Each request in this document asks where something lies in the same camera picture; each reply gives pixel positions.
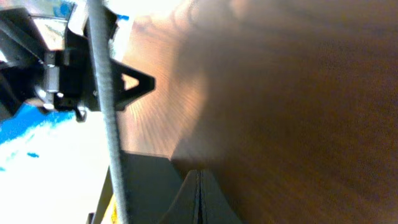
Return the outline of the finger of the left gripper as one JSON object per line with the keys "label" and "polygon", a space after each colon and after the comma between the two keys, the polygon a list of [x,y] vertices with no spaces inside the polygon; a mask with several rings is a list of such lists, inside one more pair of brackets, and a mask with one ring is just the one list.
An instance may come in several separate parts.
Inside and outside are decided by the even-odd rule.
{"label": "finger of the left gripper", "polygon": [[155,90],[155,78],[131,68],[117,60],[111,60],[112,74],[116,79],[115,107],[123,111],[131,103]]}

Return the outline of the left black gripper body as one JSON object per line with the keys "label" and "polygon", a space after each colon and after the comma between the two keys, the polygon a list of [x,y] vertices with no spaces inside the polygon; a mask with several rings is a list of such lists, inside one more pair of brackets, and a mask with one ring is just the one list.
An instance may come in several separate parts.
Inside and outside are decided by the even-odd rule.
{"label": "left black gripper body", "polygon": [[1,120],[13,118],[24,103],[41,113],[72,111],[77,120],[99,111],[88,35],[69,27],[65,46],[51,50],[24,7],[1,10]]}

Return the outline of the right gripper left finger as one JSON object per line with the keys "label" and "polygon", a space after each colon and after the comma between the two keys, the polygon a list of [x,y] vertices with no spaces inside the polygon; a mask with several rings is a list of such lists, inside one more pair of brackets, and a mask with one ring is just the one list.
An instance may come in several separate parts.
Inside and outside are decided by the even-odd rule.
{"label": "right gripper left finger", "polygon": [[191,170],[180,190],[161,218],[161,224],[198,224],[200,208],[200,171]]}

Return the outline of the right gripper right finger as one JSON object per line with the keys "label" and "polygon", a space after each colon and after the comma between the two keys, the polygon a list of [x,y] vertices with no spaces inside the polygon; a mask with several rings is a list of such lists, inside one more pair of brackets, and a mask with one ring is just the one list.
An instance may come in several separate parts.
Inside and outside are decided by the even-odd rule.
{"label": "right gripper right finger", "polygon": [[242,224],[209,170],[200,171],[200,218],[204,224]]}

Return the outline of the dark green box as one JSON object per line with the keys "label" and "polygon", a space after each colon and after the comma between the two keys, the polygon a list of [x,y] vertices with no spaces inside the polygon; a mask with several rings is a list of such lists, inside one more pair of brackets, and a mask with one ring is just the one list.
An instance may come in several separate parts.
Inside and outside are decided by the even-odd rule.
{"label": "dark green box", "polygon": [[171,206],[182,177],[166,157],[112,153],[96,210],[87,223],[103,223],[116,211],[118,223],[158,223]]}

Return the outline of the yellow snack bag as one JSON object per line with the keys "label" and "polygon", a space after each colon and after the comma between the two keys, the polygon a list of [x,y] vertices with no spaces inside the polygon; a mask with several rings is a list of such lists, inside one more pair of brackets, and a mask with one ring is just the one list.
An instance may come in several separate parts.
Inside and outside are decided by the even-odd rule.
{"label": "yellow snack bag", "polygon": [[114,195],[112,195],[111,200],[106,207],[101,224],[119,224],[116,199]]}

